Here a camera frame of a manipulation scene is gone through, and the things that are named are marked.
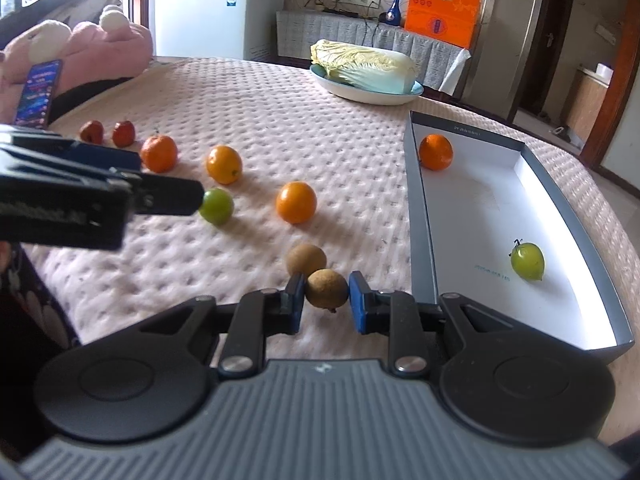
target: white bowl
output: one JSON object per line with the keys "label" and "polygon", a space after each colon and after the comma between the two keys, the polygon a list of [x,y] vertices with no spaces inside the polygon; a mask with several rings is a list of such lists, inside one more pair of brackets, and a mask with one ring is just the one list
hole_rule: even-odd
{"label": "white bowl", "polygon": [[386,94],[384,92],[372,92],[370,90],[363,90],[356,88],[355,86],[349,86],[343,83],[337,83],[327,79],[324,68],[320,65],[311,65],[311,73],[316,78],[316,82],[325,90],[331,92],[338,97],[348,99],[349,101],[356,101],[358,103],[365,103],[369,105],[383,105],[383,106],[395,106],[403,105],[409,101],[413,101],[415,98],[420,97],[424,88],[417,81],[414,83],[414,87],[409,94]]}

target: white container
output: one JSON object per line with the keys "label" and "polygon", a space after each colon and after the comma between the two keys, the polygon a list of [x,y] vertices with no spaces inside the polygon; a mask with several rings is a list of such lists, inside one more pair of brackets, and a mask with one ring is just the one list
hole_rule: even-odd
{"label": "white container", "polygon": [[[443,171],[418,164],[420,142],[453,147]],[[610,277],[570,204],[535,155],[508,137],[412,113],[405,137],[412,294],[456,292],[610,362],[633,335]],[[541,281],[511,268],[514,240],[545,257]]]}
{"label": "white container", "polygon": [[266,60],[284,0],[156,0],[156,54]]}
{"label": "white container", "polygon": [[363,90],[362,88],[356,88],[355,86],[331,81],[324,76],[324,68],[319,65],[313,64],[309,70],[313,74],[316,82],[322,88],[334,95],[337,95],[338,97],[348,99],[349,101],[355,101],[357,103],[383,106],[403,105],[409,101],[417,99],[422,95],[422,92],[424,92],[423,86],[417,81],[414,81],[414,87],[408,94],[373,92],[371,90]]}
{"label": "white container", "polygon": [[613,77],[613,70],[609,68],[607,65],[598,63],[596,74],[598,74],[601,78],[603,78],[607,82],[607,84],[611,83],[611,78]]}

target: door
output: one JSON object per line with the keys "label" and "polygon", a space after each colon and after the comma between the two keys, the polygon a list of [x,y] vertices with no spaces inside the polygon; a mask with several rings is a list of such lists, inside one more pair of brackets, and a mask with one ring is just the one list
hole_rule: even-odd
{"label": "door", "polygon": [[542,111],[556,73],[573,3],[574,0],[548,0],[546,12],[540,13],[543,22],[538,26],[542,31],[536,35],[537,44],[529,54],[532,59],[527,63],[528,75],[520,99],[520,108],[534,115]]}

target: white refrigerator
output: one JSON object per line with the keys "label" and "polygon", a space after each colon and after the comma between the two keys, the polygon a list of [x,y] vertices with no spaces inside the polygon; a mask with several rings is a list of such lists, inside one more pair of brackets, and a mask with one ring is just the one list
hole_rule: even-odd
{"label": "white refrigerator", "polygon": [[156,55],[267,60],[284,0],[156,0]]}

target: ribbed plastic cover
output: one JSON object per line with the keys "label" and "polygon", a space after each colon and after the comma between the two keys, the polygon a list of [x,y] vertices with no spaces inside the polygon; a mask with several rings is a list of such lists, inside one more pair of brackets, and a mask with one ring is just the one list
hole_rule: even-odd
{"label": "ribbed plastic cover", "polygon": [[554,449],[487,440],[426,383],[373,360],[271,361],[256,378],[223,383],[172,434],[128,447],[54,438],[21,468],[34,480],[613,480],[626,471],[595,440]]}

